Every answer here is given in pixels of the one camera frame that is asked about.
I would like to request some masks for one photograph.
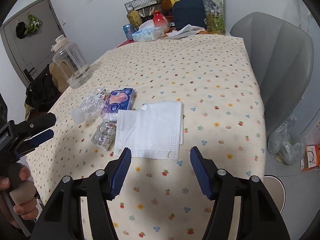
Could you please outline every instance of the floral tablecloth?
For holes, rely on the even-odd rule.
[[[243,40],[204,34],[133,43],[106,52],[92,67],[92,78],[78,89],[68,88],[51,109],[57,117],[54,138],[28,156],[44,203],[63,176],[87,177],[118,158],[113,145],[103,151],[91,143],[101,120],[76,125],[71,110],[95,86],[108,91],[130,87],[136,90],[134,108],[183,102],[184,143],[177,161],[132,159],[120,195],[108,202],[118,237],[202,239],[213,202],[201,193],[190,163],[191,147],[234,176],[264,175],[264,107]],[[86,198],[81,201],[84,235],[92,239]],[[235,222],[230,239],[236,229]]]

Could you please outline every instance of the transparent plastic package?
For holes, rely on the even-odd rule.
[[[305,146],[293,127],[297,118],[291,114],[269,137],[268,150],[271,156],[281,163],[292,165],[305,154]]]
[[[98,118],[107,99],[106,93],[105,88],[96,88],[93,94],[89,95],[79,107],[72,110],[71,116],[73,121],[79,124]]]
[[[113,90],[107,97],[101,118],[104,122],[116,122],[118,110],[131,110],[135,91],[133,88]]]
[[[91,142],[102,150],[108,150],[113,139],[116,136],[116,124],[112,122],[102,122],[94,135]]]

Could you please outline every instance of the crumpled plastic bottle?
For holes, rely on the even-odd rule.
[[[79,107],[72,110],[73,121],[79,124],[98,118],[107,99],[106,93],[105,88],[96,88],[94,93],[89,95]]]

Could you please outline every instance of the navy blue bag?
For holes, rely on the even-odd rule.
[[[180,0],[172,8],[175,27],[181,30],[188,24],[207,29],[206,16],[202,0]]]

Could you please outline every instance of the human hand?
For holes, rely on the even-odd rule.
[[[19,177],[22,181],[27,180],[31,176],[30,171],[26,166],[23,166],[19,172]],[[10,186],[9,178],[4,178],[0,176],[0,191],[8,189]],[[36,219],[38,216],[38,209],[36,208],[37,200],[32,197],[31,199],[27,200],[25,203],[20,205],[15,205],[13,207],[14,212],[17,215],[21,215],[21,217],[25,220],[33,220]],[[4,200],[0,195],[0,209],[2,213],[6,217],[6,219],[12,224],[13,226],[19,228],[17,222],[14,220],[12,214],[10,213],[7,205],[5,204]]]

